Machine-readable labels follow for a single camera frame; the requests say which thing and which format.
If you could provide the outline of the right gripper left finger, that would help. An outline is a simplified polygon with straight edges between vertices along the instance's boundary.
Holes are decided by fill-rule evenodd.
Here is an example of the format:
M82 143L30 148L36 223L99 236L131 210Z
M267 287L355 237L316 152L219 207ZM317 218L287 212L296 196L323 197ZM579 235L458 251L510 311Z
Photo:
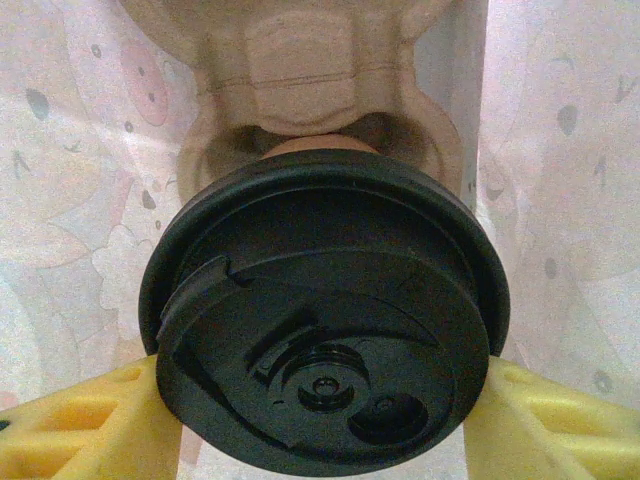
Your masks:
M4 479L173 479L181 422L155 356L1 413Z

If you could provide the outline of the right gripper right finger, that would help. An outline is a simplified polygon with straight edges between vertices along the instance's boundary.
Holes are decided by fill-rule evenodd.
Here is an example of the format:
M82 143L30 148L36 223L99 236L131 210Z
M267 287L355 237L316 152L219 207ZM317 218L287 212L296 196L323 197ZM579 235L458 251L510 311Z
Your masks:
M638 411L498 357L463 429L474 480L639 476Z

